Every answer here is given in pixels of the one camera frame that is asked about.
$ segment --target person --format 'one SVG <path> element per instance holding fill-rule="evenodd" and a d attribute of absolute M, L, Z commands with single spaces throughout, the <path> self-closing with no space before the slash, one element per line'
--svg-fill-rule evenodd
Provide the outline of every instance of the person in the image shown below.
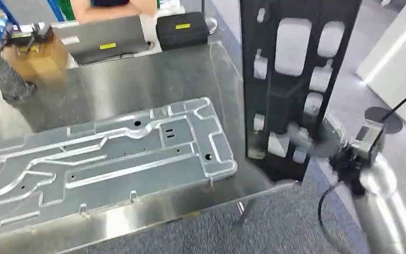
<path fill-rule="evenodd" d="M 80 24 L 156 13 L 156 0 L 71 0 L 71 6 Z"/>

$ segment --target white wall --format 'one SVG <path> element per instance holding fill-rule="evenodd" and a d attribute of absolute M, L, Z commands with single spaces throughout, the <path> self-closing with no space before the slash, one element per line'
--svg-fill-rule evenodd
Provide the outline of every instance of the white wall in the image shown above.
<path fill-rule="evenodd" d="M 357 74 L 390 107 L 406 97 L 406 6 L 359 66 Z M 406 121 L 406 104 L 397 113 Z"/>

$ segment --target cardboard box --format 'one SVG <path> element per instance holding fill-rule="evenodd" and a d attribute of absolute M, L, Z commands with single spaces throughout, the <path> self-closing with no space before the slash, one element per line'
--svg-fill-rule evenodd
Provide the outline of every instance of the cardboard box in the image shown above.
<path fill-rule="evenodd" d="M 27 81 L 49 83 L 63 78 L 68 52 L 59 37 L 53 35 L 49 42 L 35 43 L 25 51 L 24 47 L 5 47 L 2 57 Z"/>

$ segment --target person's arm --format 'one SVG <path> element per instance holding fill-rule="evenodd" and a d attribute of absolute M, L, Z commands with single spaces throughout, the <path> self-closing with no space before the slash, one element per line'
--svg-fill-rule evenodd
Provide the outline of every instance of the person's arm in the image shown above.
<path fill-rule="evenodd" d="M 153 16 L 156 13 L 157 2 L 156 0 L 130 0 L 136 8 L 138 8 L 141 13 Z"/>
<path fill-rule="evenodd" d="M 132 3 L 115 7 L 92 7 L 89 1 L 71 0 L 74 16 L 80 24 L 138 15 L 141 12 Z"/>

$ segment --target black metal plate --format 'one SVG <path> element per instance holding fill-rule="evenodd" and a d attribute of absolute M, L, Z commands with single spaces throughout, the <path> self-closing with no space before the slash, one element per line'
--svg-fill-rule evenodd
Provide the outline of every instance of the black metal plate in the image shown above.
<path fill-rule="evenodd" d="M 296 122 L 316 137 L 324 118 L 332 89 L 342 66 L 361 0 L 240 0 L 242 53 L 245 96 L 246 157 L 259 166 L 272 180 L 302 181 L 309 156 L 303 163 L 293 160 L 295 145 L 290 143 L 284 158 L 268 153 L 270 132 L 284 134 L 290 122 Z M 263 21 L 257 20 L 264 8 Z M 290 76 L 275 71 L 275 50 L 278 27 L 284 18 L 307 19 L 311 22 L 309 42 L 302 74 Z M 342 22 L 344 33 L 337 53 L 331 57 L 318 54 L 321 33 L 331 21 Z M 254 77 L 256 52 L 267 59 L 265 79 Z M 309 92 L 314 67 L 324 67 L 331 60 L 331 76 L 322 93 L 322 103 L 313 121 L 303 121 L 303 109 Z M 263 130 L 254 130 L 254 116 L 265 116 Z"/>

